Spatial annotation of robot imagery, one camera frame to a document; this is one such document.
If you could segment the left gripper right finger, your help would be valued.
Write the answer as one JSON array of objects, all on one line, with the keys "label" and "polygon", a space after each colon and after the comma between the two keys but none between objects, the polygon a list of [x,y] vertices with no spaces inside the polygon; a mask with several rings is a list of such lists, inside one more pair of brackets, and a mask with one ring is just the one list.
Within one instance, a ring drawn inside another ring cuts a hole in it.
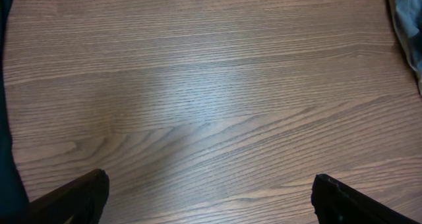
[{"label": "left gripper right finger", "polygon": [[311,203],[319,224],[418,224],[327,174],[315,177]]}]

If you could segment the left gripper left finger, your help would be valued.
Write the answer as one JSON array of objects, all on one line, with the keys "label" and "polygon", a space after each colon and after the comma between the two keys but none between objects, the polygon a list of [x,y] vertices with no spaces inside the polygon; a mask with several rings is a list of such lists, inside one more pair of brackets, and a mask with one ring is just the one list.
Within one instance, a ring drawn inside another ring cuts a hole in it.
[{"label": "left gripper left finger", "polygon": [[95,169],[1,218],[2,223],[98,224],[109,196],[109,177]]}]

